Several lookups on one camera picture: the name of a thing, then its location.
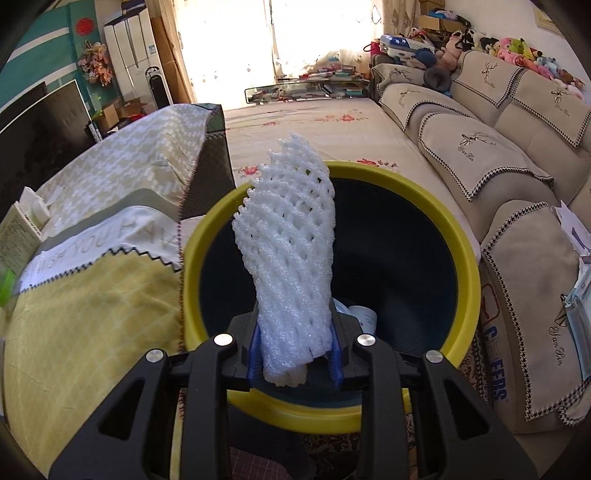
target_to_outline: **wall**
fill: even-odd
[[[81,18],[90,18],[94,26],[85,36],[76,32],[76,24]],[[93,94],[100,97],[101,103],[115,98],[119,93],[115,85],[91,85],[77,66],[85,41],[91,44],[99,41],[101,32],[102,24],[98,23],[95,0],[64,0],[56,8],[43,13],[23,36],[0,73],[0,111],[43,81],[51,92],[76,79],[90,113],[94,113]]]
[[[446,8],[470,20],[474,30],[496,38],[523,38],[545,56],[556,58],[560,68],[586,84],[583,93],[586,103],[591,103],[591,80],[579,59],[564,37],[536,26],[529,0],[446,0]]]

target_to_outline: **yellow blanket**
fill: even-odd
[[[172,267],[130,252],[20,295],[4,332],[6,414],[43,474],[141,355],[178,352],[179,288]]]

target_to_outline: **sofa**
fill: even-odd
[[[553,209],[567,205],[591,230],[591,108],[477,51],[460,57],[450,96],[404,66],[380,63],[372,76],[374,101],[438,172],[480,242],[492,407],[542,475],[591,406],[562,305],[579,257]]]

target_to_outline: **yellow bucket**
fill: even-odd
[[[433,195],[398,174],[352,162],[331,161],[328,166],[336,207],[333,296],[375,310],[376,335],[396,350],[422,355],[438,349],[458,367],[476,330],[480,280],[472,247],[457,220]],[[221,199],[185,248],[188,350],[254,306],[252,278],[233,243],[230,224],[249,187],[242,185]],[[248,393],[229,391],[228,399],[287,430],[358,432],[361,396],[330,390],[323,377],[327,374],[314,364],[305,386],[277,388],[261,381]],[[402,393],[410,411],[408,391]]]

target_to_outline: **foam fruit net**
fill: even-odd
[[[256,287],[264,377],[296,387],[306,364],[330,350],[335,190],[304,137],[280,143],[232,227]]]

